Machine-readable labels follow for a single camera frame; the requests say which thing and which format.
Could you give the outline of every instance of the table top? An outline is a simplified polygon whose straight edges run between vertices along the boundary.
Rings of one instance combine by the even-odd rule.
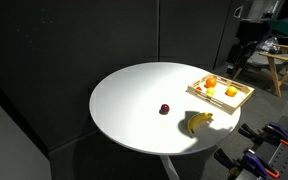
[[[99,129],[118,144],[154,155],[181,155],[216,145],[236,126],[232,115],[186,92],[209,72],[178,63],[152,62],[126,67],[103,79],[90,97],[90,113]],[[159,113],[168,104],[166,115]],[[198,112],[213,113],[212,121],[192,136],[187,121]]]

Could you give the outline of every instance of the banana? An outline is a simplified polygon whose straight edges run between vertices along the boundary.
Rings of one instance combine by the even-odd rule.
[[[203,112],[203,113],[198,113],[194,116],[191,117],[191,119],[187,123],[187,129],[191,133],[194,133],[194,127],[199,124],[200,122],[207,121],[211,119],[213,116],[212,113],[209,112]]]

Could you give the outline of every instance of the orange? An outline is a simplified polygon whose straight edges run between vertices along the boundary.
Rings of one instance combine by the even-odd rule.
[[[205,87],[209,88],[209,87],[215,87],[216,86],[216,79],[215,78],[208,78],[205,82]]]
[[[209,87],[206,90],[206,94],[210,95],[210,96],[214,96],[215,94],[215,89],[213,87]]]
[[[229,86],[225,92],[226,95],[231,96],[231,97],[235,96],[236,93],[237,93],[237,89],[233,86]]]

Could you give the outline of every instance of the wooden tray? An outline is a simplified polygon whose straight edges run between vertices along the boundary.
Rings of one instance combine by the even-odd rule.
[[[217,80],[214,96],[210,96],[205,93],[207,88],[204,85],[208,78],[216,78]],[[234,97],[227,96],[225,94],[226,89],[229,86],[233,86],[238,90]],[[208,74],[202,79],[188,85],[186,92],[222,109],[229,114],[233,114],[237,108],[242,106],[251,97],[253,91],[254,88],[248,87],[244,84],[215,74]]]

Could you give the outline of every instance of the table leg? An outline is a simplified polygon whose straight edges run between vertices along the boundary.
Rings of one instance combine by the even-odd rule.
[[[170,157],[167,155],[160,155],[160,158],[170,180],[179,180],[180,178],[172,164]]]

